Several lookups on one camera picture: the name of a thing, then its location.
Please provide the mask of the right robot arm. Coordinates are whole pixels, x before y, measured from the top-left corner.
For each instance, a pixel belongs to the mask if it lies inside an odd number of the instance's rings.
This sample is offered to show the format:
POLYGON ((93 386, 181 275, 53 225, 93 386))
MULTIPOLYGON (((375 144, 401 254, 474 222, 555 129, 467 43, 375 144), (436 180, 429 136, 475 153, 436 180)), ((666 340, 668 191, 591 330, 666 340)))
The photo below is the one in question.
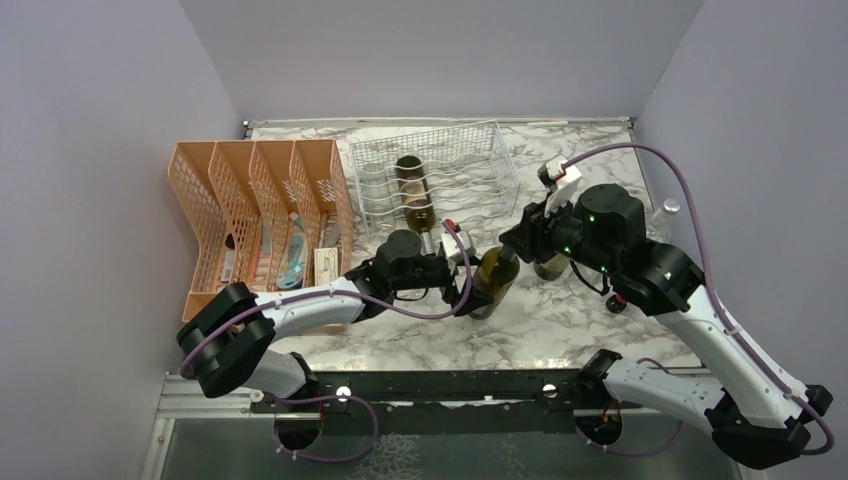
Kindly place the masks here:
POLYGON ((578 374, 585 404, 654 409, 708 433, 752 469, 808 453, 807 424, 823 417, 832 394, 779 368, 711 299, 703 271, 683 250, 647 237, 643 204, 624 188, 593 186, 554 213, 528 204, 500 240, 526 263, 563 256, 606 275, 615 293, 674 333, 715 377, 699 384, 602 349, 578 374))

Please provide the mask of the green wine bottle white label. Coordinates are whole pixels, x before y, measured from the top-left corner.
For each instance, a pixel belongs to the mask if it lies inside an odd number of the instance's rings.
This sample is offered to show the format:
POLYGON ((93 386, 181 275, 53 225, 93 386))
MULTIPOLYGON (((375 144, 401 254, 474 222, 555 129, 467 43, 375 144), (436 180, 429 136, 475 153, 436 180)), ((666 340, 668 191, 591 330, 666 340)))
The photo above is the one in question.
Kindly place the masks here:
POLYGON ((489 318, 502 302, 520 272, 520 260, 508 246, 502 245, 489 249, 472 278, 476 291, 491 298, 487 305, 480 306, 469 313, 473 319, 489 318))

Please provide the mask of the clear glass bottle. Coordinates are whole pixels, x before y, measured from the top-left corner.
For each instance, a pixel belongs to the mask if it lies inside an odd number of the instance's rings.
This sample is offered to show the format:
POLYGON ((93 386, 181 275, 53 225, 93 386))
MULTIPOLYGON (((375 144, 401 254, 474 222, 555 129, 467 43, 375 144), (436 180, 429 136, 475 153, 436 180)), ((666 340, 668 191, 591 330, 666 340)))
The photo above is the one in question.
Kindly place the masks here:
POLYGON ((391 209, 391 192, 385 167, 368 163, 362 166, 361 173, 364 212, 374 216, 387 214, 391 209))

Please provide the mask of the green wine bottle brown label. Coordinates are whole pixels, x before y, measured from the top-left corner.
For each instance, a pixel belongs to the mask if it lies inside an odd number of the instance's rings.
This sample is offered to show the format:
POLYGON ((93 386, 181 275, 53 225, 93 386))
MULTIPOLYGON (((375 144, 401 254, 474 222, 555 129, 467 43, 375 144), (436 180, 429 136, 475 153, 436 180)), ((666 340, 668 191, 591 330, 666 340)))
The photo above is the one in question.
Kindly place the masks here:
POLYGON ((418 157, 403 156, 395 163, 395 175, 407 227, 419 235, 423 253, 431 254, 436 214, 423 163, 418 157))

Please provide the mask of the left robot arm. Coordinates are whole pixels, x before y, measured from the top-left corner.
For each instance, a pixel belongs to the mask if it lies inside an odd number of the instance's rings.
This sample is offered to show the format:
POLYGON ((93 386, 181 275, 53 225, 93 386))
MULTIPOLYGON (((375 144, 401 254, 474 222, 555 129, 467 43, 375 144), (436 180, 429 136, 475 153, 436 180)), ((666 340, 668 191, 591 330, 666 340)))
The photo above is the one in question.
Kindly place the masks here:
POLYGON ((270 350, 275 341, 331 325, 352 325, 390 310, 426 319, 397 306, 407 290, 434 290, 449 305, 447 316, 465 316, 493 303, 472 276, 481 260, 467 232, 450 220, 435 254, 422 254, 422 239, 396 230, 373 258, 324 285, 293 291, 252 292, 243 282, 224 287, 176 336, 184 354, 178 373, 196 380, 208 398, 248 386, 277 396, 290 410, 313 401, 312 372, 297 353, 270 350))

